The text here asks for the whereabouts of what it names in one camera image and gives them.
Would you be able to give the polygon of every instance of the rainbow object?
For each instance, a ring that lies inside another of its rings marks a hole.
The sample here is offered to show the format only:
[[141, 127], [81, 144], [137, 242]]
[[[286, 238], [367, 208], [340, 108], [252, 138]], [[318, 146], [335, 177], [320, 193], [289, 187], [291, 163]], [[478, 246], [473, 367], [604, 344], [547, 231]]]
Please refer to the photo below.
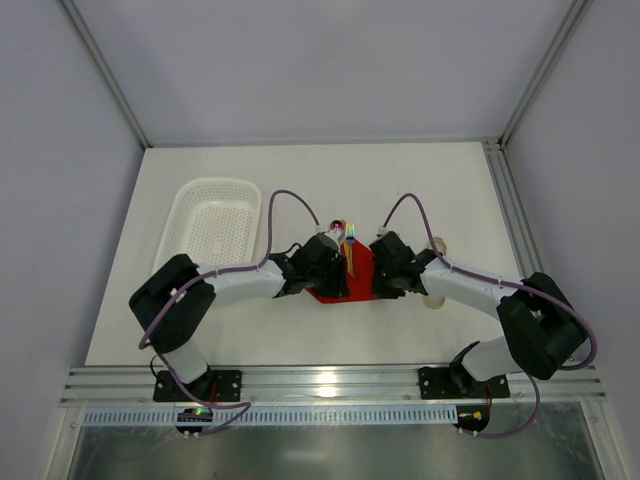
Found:
[[353, 223], [345, 222], [345, 233], [344, 253], [347, 257], [347, 272], [353, 277], [355, 273], [353, 270], [353, 250], [351, 246], [356, 243], [356, 226]]

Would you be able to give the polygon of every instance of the purple cable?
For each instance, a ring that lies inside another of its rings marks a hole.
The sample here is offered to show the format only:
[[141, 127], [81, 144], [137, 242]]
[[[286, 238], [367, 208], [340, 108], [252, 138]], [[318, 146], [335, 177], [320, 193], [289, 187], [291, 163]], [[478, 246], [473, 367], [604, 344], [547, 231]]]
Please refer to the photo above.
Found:
[[176, 301], [182, 296], [182, 294], [186, 292], [189, 288], [191, 288], [193, 285], [195, 285], [199, 281], [204, 280], [206, 278], [215, 277], [217, 275], [221, 275], [224, 273], [250, 272], [253, 270], [258, 270], [259, 268], [262, 268], [267, 263], [267, 261], [269, 260], [269, 255], [271, 255], [271, 246], [273, 242], [273, 202], [275, 198], [281, 193], [286, 195], [291, 195], [292, 197], [300, 201], [300, 203], [302, 203], [306, 207], [306, 209], [309, 211], [309, 214], [311, 215], [311, 217], [313, 217], [313, 221], [316, 223], [316, 225], [320, 225], [320, 222], [318, 221], [318, 217], [313, 212], [313, 209], [297, 193], [294, 193], [291, 190], [276, 190], [275, 192], [273, 192], [271, 194], [271, 198], [269, 199], [269, 213], [267, 217], [267, 251], [264, 254], [264, 257], [262, 258], [262, 260], [260, 260], [260, 262], [258, 262], [256, 265], [248, 265], [248, 266], [245, 265], [242, 267], [226, 267], [226, 268], [221, 268], [220, 270], [212, 270], [211, 272], [198, 275], [197, 277], [192, 278], [187, 283], [182, 285], [178, 289], [178, 291], [176, 291], [176, 293], [171, 296], [171, 298], [167, 301], [167, 303], [165, 303], [164, 307], [162, 307], [160, 312], [158, 312], [156, 317], [153, 319], [153, 321], [149, 325], [149, 328], [147, 328], [147, 330], [144, 332], [144, 335], [140, 339], [140, 343], [138, 343], [138, 348], [140, 350], [144, 350], [149, 345], [151, 345], [149, 343], [149, 338], [151, 338], [151, 335], [153, 335], [153, 332], [156, 330], [156, 328], [158, 328], [158, 325], [160, 324], [160, 322], [162, 322], [162, 320], [164, 319], [169, 309], [176, 303]]
[[[220, 274], [234, 273], [234, 272], [249, 272], [249, 271], [253, 271], [253, 270], [258, 270], [259, 268], [263, 267], [267, 263], [267, 261], [269, 260], [269, 255], [271, 255], [271, 247], [272, 247], [272, 243], [273, 243], [273, 204], [274, 204], [275, 198], [280, 194], [290, 195], [290, 196], [294, 197], [295, 199], [297, 199], [298, 201], [300, 201], [300, 203], [302, 203], [306, 207], [306, 209], [309, 211], [309, 214], [313, 218], [313, 221], [315, 222], [316, 226], [320, 225], [320, 222], [318, 221], [318, 217], [314, 213], [313, 209], [309, 206], [309, 204], [301, 196], [299, 196], [298, 194], [296, 194], [296, 193], [294, 193], [294, 192], [292, 192], [290, 190], [282, 190], [281, 189], [281, 190], [276, 190], [275, 192], [273, 192], [271, 194], [271, 198], [269, 198], [269, 212], [268, 212], [268, 216], [267, 216], [267, 251], [266, 251], [264, 257], [262, 258], [262, 260], [260, 260], [260, 262], [258, 262], [256, 265], [248, 265], [248, 266], [245, 265], [245, 266], [241, 266], [241, 267], [226, 267], [226, 268], [221, 268], [220, 270], [217, 270], [217, 271], [213, 270], [211, 272], [207, 272], [205, 274], [198, 275], [197, 277], [194, 277], [191, 280], [189, 280], [188, 282], [186, 282], [184, 285], [182, 285], [176, 291], [175, 294], [173, 294], [171, 296], [171, 298], [167, 301], [167, 303], [165, 303], [165, 305], [162, 307], [160, 312], [158, 312], [156, 317], [153, 319], [153, 321], [149, 325], [149, 328], [147, 328], [147, 330], [144, 332], [144, 335], [142, 336], [142, 339], [140, 340], [140, 343], [138, 344], [138, 348], [140, 350], [144, 350], [145, 348], [147, 348], [150, 345], [149, 338], [151, 337], [151, 335], [153, 335], [153, 332], [158, 328], [158, 325], [160, 324], [160, 322], [162, 322], [162, 320], [164, 319], [165, 315], [167, 314], [169, 309], [176, 303], [178, 298], [180, 298], [182, 296], [182, 294], [184, 292], [186, 292], [191, 286], [193, 286], [194, 284], [198, 283], [201, 280], [204, 280], [204, 279], [209, 278], [209, 277], [217, 276], [217, 275], [220, 275]], [[169, 362], [167, 362], [166, 358], [163, 355], [160, 355], [160, 354], [158, 354], [158, 358], [160, 358], [164, 362], [165, 366], [169, 370], [169, 373], [173, 377], [173, 380], [176, 382], [176, 385], [178, 385], [178, 388], [180, 388], [182, 393], [184, 393], [187, 396], [187, 398], [189, 398], [191, 401], [193, 401], [195, 403], [198, 403], [199, 405], [202, 405], [202, 406], [204, 406], [206, 408], [213, 409], [213, 410], [234, 410], [236, 408], [242, 408], [242, 410], [240, 412], [238, 412], [236, 415], [231, 417], [229, 420], [223, 422], [220, 425], [217, 425], [216, 427], [210, 428], [209, 430], [205, 430], [204, 432], [202, 432], [200, 434], [201, 437], [206, 436], [206, 435], [212, 435], [214, 433], [218, 433], [218, 432], [220, 432], [222, 430], [225, 430], [227, 427], [229, 427], [229, 425], [231, 425], [238, 418], [240, 418], [242, 415], [244, 415], [246, 413], [246, 411], [249, 410], [249, 408], [251, 407], [251, 402], [241, 402], [241, 403], [237, 403], [237, 404], [233, 404], [233, 405], [219, 405], [219, 404], [205, 402], [203, 400], [200, 400], [199, 398], [195, 397], [191, 392], [189, 392], [189, 390], [187, 390], [187, 387], [185, 387], [185, 385], [182, 383], [182, 381], [178, 377], [178, 374], [171, 367], [171, 365], [169, 365]], [[153, 448], [152, 451], [155, 451], [157, 448], [160, 448], [161, 446], [164, 446], [164, 442], [161, 443], [159, 446]], [[142, 458], [142, 457], [135, 457], [135, 458], [132, 458], [131, 460], [123, 459], [123, 461], [134, 461], [137, 458]]]
[[418, 206], [418, 209], [420, 210], [420, 215], [422, 215], [422, 221], [424, 222], [424, 226], [425, 226], [425, 228], [427, 230], [427, 236], [429, 237], [429, 243], [431, 244], [431, 248], [433, 249], [433, 253], [435, 254], [436, 257], [438, 257], [438, 260], [440, 260], [445, 267], [449, 268], [450, 270], [452, 270], [454, 272], [461, 273], [463, 275], [466, 275], [467, 277], [475, 278], [476, 280], [480, 280], [482, 282], [490, 283], [492, 285], [501, 285], [501, 286], [504, 286], [504, 287], [515, 288], [517, 290], [522, 290], [524, 292], [527, 292], [527, 293], [529, 293], [531, 295], [535, 295], [535, 296], [537, 296], [539, 298], [542, 298], [543, 300], [546, 300], [546, 301], [554, 304], [555, 306], [561, 308], [562, 310], [564, 310], [565, 312], [567, 312], [569, 315], [571, 315], [574, 318], [574, 320], [576, 321], [578, 326], [582, 329], [582, 331], [585, 333], [585, 335], [589, 339], [589, 342], [591, 343], [591, 350], [590, 350], [589, 355], [587, 356], [587, 358], [585, 358], [582, 362], [580, 362], [580, 363], [578, 363], [576, 365], [569, 365], [569, 366], [566, 366], [566, 367], [565, 366], [561, 366], [560, 370], [580, 370], [581, 368], [585, 368], [591, 362], [593, 362], [593, 360], [595, 359], [596, 354], [598, 352], [598, 342], [596, 341], [595, 333], [591, 329], [591, 326], [589, 325], [589, 323], [582, 317], [582, 315], [580, 315], [578, 312], [576, 312], [569, 305], [567, 305], [566, 303], [564, 303], [564, 302], [558, 300], [557, 298], [549, 295], [548, 293], [545, 293], [545, 292], [542, 292], [542, 291], [538, 290], [537, 288], [532, 288], [532, 287], [529, 287], [527, 285], [523, 285], [521, 283], [501, 281], [501, 280], [499, 280], [497, 278], [488, 277], [488, 276], [482, 275], [480, 273], [470, 272], [469, 270], [465, 270], [464, 268], [460, 268], [460, 267], [457, 267], [455, 265], [452, 265], [446, 258], [444, 258], [444, 256], [438, 251], [438, 247], [436, 247], [435, 240], [433, 239], [433, 233], [431, 233], [431, 227], [429, 226], [429, 220], [427, 219], [427, 214], [424, 211], [424, 207], [422, 206], [422, 202], [420, 201], [420, 199], [415, 194], [413, 194], [413, 193], [405, 193], [404, 195], [402, 195], [398, 199], [396, 204], [391, 209], [391, 212], [389, 212], [389, 215], [387, 216], [387, 219], [382, 224], [383, 227], [386, 227], [389, 224], [389, 221], [391, 220], [391, 217], [393, 216], [393, 214], [397, 210], [398, 206], [404, 201], [405, 198], [411, 198], [413, 201], [416, 202], [416, 205]]
[[[532, 288], [529, 287], [527, 285], [522, 285], [520, 283], [515, 283], [515, 282], [503, 282], [497, 278], [493, 278], [493, 277], [488, 277], [486, 275], [482, 275], [476, 272], [471, 272], [469, 270], [465, 270], [464, 268], [460, 268], [460, 267], [456, 267], [455, 265], [452, 265], [449, 261], [447, 261], [446, 258], [444, 258], [444, 256], [438, 251], [438, 247], [436, 246], [436, 242], [433, 238], [433, 233], [431, 232], [431, 227], [429, 225], [429, 220], [427, 219], [427, 214], [424, 211], [424, 207], [422, 205], [422, 202], [420, 201], [420, 199], [413, 193], [409, 192], [409, 193], [405, 193], [404, 195], [402, 195], [398, 201], [395, 203], [395, 205], [393, 206], [393, 208], [391, 209], [391, 211], [389, 212], [389, 215], [387, 216], [387, 219], [384, 221], [384, 223], [382, 224], [383, 227], [386, 228], [386, 226], [389, 224], [389, 221], [391, 220], [391, 217], [393, 216], [393, 214], [395, 213], [395, 211], [398, 209], [398, 207], [400, 206], [400, 204], [406, 199], [406, 198], [411, 198], [416, 205], [418, 206], [418, 209], [420, 210], [420, 215], [422, 216], [422, 221], [424, 222], [424, 226], [425, 229], [427, 230], [427, 236], [429, 237], [429, 243], [431, 244], [431, 248], [433, 249], [433, 253], [435, 254], [435, 256], [438, 258], [438, 260], [440, 260], [442, 262], [442, 264], [444, 266], [446, 266], [447, 268], [451, 269], [454, 272], [458, 272], [461, 273], [462, 275], [466, 275], [468, 277], [471, 278], [475, 278], [476, 280], [480, 280], [486, 283], [490, 283], [492, 285], [502, 285], [505, 287], [510, 287], [510, 288], [515, 288], [518, 290], [522, 290], [524, 292], [527, 292], [531, 295], [536, 295], [537, 297], [540, 297], [550, 303], [553, 303], [554, 305], [562, 308], [565, 312], [567, 312], [569, 315], [571, 315], [576, 323], [580, 326], [580, 328], [584, 331], [584, 333], [586, 334], [586, 336], [589, 338], [589, 343], [591, 344], [591, 351], [589, 352], [589, 355], [587, 356], [586, 359], [584, 359], [582, 362], [576, 364], [576, 365], [569, 365], [569, 366], [561, 366], [560, 370], [579, 370], [581, 368], [585, 368], [586, 366], [588, 366], [596, 357], [596, 353], [598, 351], [598, 343], [596, 341], [596, 336], [593, 332], [593, 330], [591, 329], [591, 326], [589, 325], [589, 323], [578, 313], [576, 312], [573, 308], [571, 308], [569, 305], [567, 305], [564, 302], [561, 302], [560, 300], [558, 300], [555, 297], [552, 297], [551, 295], [542, 292], [536, 288]], [[535, 419], [538, 416], [538, 412], [540, 411], [540, 391], [538, 390], [538, 385], [536, 384], [536, 381], [533, 379], [533, 377], [527, 375], [529, 377], [529, 380], [531, 380], [531, 384], [533, 385], [533, 390], [535, 392], [536, 395], [536, 404], [535, 407], [533, 409], [533, 413], [531, 414], [531, 417], [529, 417], [529, 420], [527, 420], [522, 426], [516, 428], [515, 430], [512, 430], [511, 432], [505, 432], [505, 433], [478, 433], [476, 436], [480, 437], [480, 438], [489, 438], [489, 439], [501, 439], [501, 438], [509, 438], [512, 437], [514, 435], [517, 435], [521, 432], [523, 432], [524, 430], [526, 430], [527, 428], [529, 428], [533, 422], [535, 421]], [[469, 435], [473, 435], [473, 432], [469, 431], [469, 430], [463, 430], [463, 432], [469, 434]]]
[[203, 400], [200, 400], [198, 397], [193, 395], [189, 390], [187, 390], [187, 387], [184, 386], [184, 383], [182, 383], [176, 371], [171, 367], [171, 365], [169, 365], [169, 362], [167, 362], [166, 358], [164, 358], [164, 356], [160, 354], [158, 355], [158, 358], [160, 358], [164, 362], [164, 364], [167, 366], [169, 373], [173, 377], [174, 382], [176, 382], [176, 385], [178, 385], [178, 388], [180, 389], [180, 391], [184, 393], [184, 395], [192, 402], [202, 405], [203, 407], [210, 408], [211, 410], [235, 410], [236, 408], [242, 408], [242, 410], [236, 413], [229, 420], [213, 428], [210, 428], [209, 430], [205, 430], [204, 432], [202, 432], [200, 434], [201, 437], [204, 437], [205, 435], [212, 435], [214, 433], [218, 433], [224, 430], [233, 422], [235, 422], [238, 418], [244, 415], [247, 412], [247, 410], [249, 410], [249, 408], [251, 408], [251, 402], [240, 402], [240, 403], [234, 403], [233, 405], [220, 405], [218, 403], [205, 402]]
[[[511, 430], [510, 432], [504, 432], [504, 433], [476, 433], [475, 436], [476, 437], [480, 437], [480, 438], [488, 438], [491, 440], [500, 440], [503, 438], [509, 438], [509, 437], [513, 437], [515, 435], [518, 435], [519, 433], [524, 432], [527, 428], [529, 428], [531, 425], [533, 425], [533, 422], [535, 422], [536, 418], [538, 418], [538, 413], [540, 412], [540, 390], [538, 390], [538, 384], [536, 383], [536, 381], [533, 379], [533, 377], [531, 375], [527, 375], [527, 377], [529, 377], [529, 380], [531, 380], [531, 385], [533, 386], [533, 391], [536, 394], [536, 404], [535, 407], [533, 407], [533, 412], [531, 412], [531, 416], [529, 417], [529, 419], [524, 422], [522, 425], [520, 425], [518, 428], [516, 428], [515, 430]], [[467, 430], [465, 428], [462, 429], [463, 433], [466, 433], [467, 435], [471, 435], [472, 437], [473, 435], [473, 431], [471, 430]]]

